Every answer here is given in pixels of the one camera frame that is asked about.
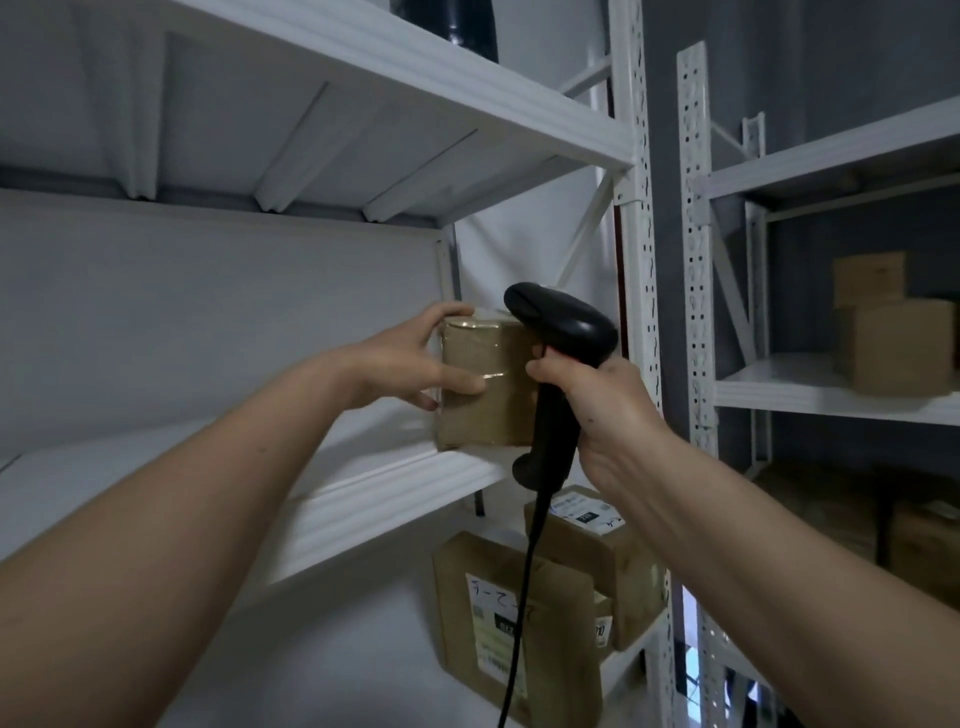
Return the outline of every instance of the bare arm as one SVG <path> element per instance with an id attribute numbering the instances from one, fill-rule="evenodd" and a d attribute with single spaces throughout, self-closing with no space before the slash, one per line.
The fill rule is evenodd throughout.
<path id="1" fill-rule="evenodd" d="M 423 350 L 445 315 L 470 312 L 437 304 L 299 364 L 0 564 L 0 724 L 156 721 L 334 420 L 379 397 L 432 409 L 421 390 L 483 389 Z"/>
<path id="2" fill-rule="evenodd" d="M 623 359 L 551 352 L 584 471 L 811 728 L 960 725 L 960 615 L 674 435 Z"/>

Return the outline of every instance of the left arm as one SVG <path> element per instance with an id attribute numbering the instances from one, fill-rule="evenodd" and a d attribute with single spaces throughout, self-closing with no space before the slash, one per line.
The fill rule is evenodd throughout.
<path id="1" fill-rule="evenodd" d="M 483 379 L 423 349 L 462 303 L 435 304 L 278 376 L 0 564 L 0 723 L 149 725 L 236 597 L 256 552 L 345 409 Z"/>

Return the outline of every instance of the shelf upright post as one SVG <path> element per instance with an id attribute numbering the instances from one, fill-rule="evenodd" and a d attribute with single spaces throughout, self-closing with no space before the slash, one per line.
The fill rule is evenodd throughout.
<path id="1" fill-rule="evenodd" d="M 633 132 L 634 165 L 616 181 L 613 204 L 619 208 L 628 316 L 630 358 L 662 412 L 660 334 L 657 310 L 657 268 L 654 211 L 650 189 L 650 132 L 647 120 L 646 58 L 641 0 L 610 0 L 613 114 Z M 663 578 L 666 614 L 662 629 L 647 650 L 647 670 L 654 715 L 659 728 L 673 728 L 679 702 L 674 672 L 673 610 L 670 573 Z"/>
<path id="2" fill-rule="evenodd" d="M 680 119 L 680 180 L 684 226 L 684 314 L 690 442 L 716 457 L 717 417 L 713 407 L 713 225 L 703 182 L 712 168 L 707 46 L 703 41 L 677 54 Z M 722 728 L 725 715 L 725 638 L 697 604 L 700 652 L 700 718 L 704 728 Z"/>
<path id="3" fill-rule="evenodd" d="M 753 158 L 767 154 L 766 115 L 744 118 L 743 148 Z M 770 261 L 767 257 L 767 210 L 752 202 L 744 202 L 747 237 L 747 311 L 754 330 L 756 355 L 770 356 Z M 751 474 L 756 475 L 773 461 L 773 423 L 768 410 L 750 411 Z"/>

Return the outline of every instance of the person's left hand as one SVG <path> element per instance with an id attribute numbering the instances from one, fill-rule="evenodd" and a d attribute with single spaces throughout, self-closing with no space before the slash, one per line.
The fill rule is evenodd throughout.
<path id="1" fill-rule="evenodd" d="M 473 306 L 457 301 L 433 303 L 414 318 L 371 338 L 330 352 L 340 357 L 348 382 L 347 409 L 359 409 L 381 397 L 397 397 L 428 412 L 437 408 L 424 389 L 441 387 L 478 395 L 487 384 L 464 369 L 450 367 L 426 350 L 430 334 L 447 316 L 469 316 Z"/>

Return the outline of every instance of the black object on top shelf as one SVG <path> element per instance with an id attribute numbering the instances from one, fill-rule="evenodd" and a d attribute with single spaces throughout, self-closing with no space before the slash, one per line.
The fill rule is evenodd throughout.
<path id="1" fill-rule="evenodd" d="M 499 62 L 492 0 L 391 0 L 390 12 L 488 61 Z"/>

